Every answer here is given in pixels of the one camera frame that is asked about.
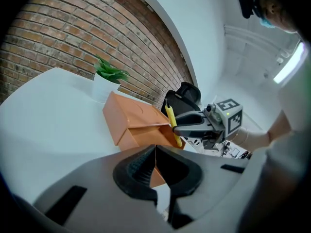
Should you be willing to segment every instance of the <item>white ceiling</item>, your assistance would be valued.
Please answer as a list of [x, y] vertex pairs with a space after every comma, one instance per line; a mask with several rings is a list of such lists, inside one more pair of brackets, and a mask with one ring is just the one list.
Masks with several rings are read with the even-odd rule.
[[[279, 85], [274, 83], [273, 78], [289, 60], [281, 56], [282, 49], [293, 51], [299, 41], [298, 35], [263, 27], [256, 16], [245, 19], [237, 0], [223, 1], [227, 44], [224, 74], [242, 80], [256, 89], [267, 88], [276, 93]], [[253, 39], [243, 30], [258, 35]], [[279, 57], [284, 60], [282, 64], [277, 62]]]

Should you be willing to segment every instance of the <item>yellow marker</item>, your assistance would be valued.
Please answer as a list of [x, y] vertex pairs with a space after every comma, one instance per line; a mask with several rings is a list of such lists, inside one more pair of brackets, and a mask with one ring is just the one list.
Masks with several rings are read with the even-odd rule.
[[[175, 118], [175, 115], [174, 115], [174, 111], [173, 111], [173, 108], [169, 105], [167, 99], [165, 99], [165, 103], [166, 103], [166, 105], [165, 105], [166, 114], [169, 117], [171, 127], [173, 128], [173, 127], [177, 126], [176, 118]], [[179, 147], [182, 147], [183, 144], [181, 142], [180, 137], [175, 135], [175, 134], [174, 134], [174, 137], [175, 137], [175, 140], [177, 142], [177, 145]]]

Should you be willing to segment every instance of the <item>white wall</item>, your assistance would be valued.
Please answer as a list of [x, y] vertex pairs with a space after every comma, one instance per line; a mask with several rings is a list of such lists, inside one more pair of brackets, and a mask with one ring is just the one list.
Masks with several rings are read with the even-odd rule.
[[176, 40], [202, 97], [223, 69], [223, 0], [145, 0]]
[[268, 130], [281, 111], [275, 93], [263, 87], [253, 88], [246, 80], [223, 76], [210, 93], [202, 99], [205, 106], [215, 96], [222, 99], [232, 98], [243, 105], [244, 112], [263, 130]]

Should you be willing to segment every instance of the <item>tabletop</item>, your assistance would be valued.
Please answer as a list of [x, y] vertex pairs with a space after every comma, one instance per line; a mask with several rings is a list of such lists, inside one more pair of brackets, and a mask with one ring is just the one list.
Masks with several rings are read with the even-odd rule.
[[[91, 88], [91, 80], [53, 68], [0, 106], [0, 170], [11, 191], [29, 203], [81, 164], [120, 151]], [[189, 143], [185, 150], [195, 151]]]

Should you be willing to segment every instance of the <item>white pot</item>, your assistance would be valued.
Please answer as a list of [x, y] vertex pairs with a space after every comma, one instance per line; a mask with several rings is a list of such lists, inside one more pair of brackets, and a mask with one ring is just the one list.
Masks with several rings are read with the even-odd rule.
[[120, 84], [106, 80], [95, 73], [92, 87], [92, 98], [97, 102], [106, 103], [109, 94], [112, 91], [116, 91], [119, 86]]

